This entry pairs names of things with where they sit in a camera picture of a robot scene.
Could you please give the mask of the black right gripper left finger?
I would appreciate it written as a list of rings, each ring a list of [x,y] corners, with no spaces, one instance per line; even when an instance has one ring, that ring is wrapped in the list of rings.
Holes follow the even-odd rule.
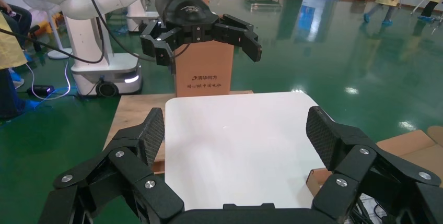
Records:
[[[141,223],[169,223],[184,203],[153,172],[164,135],[161,108],[119,130],[102,152],[55,178],[38,222],[92,223],[109,202],[123,197]]]

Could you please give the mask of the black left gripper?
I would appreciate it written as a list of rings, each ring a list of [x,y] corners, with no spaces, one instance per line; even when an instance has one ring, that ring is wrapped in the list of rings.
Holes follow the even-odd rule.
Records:
[[[140,35],[142,51],[176,74],[174,51],[180,44],[218,41],[238,46],[259,62],[262,46],[254,26],[232,15],[221,18],[203,0],[155,0],[161,20],[150,21]]]

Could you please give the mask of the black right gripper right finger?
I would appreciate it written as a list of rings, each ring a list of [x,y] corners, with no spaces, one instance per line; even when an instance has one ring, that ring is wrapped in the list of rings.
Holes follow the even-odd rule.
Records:
[[[362,194],[396,223],[442,223],[440,177],[378,147],[362,130],[333,121],[319,106],[308,110],[306,134],[331,172],[312,209],[343,223]]]

